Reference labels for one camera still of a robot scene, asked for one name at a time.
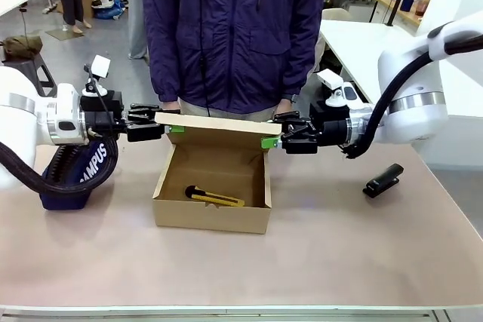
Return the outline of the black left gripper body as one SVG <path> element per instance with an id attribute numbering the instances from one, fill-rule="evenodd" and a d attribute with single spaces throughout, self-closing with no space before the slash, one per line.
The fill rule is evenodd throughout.
<path id="1" fill-rule="evenodd" d="M 89 140 L 114 138 L 127 133 L 124 109 L 85 111 L 85 133 Z"/>

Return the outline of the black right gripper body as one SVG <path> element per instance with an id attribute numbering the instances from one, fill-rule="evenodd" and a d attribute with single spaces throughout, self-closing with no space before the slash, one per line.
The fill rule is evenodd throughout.
<path id="1" fill-rule="evenodd" d="M 313 137 L 318 147 L 341 146 L 348 138 L 347 120 L 320 121 L 311 120 L 315 128 Z"/>

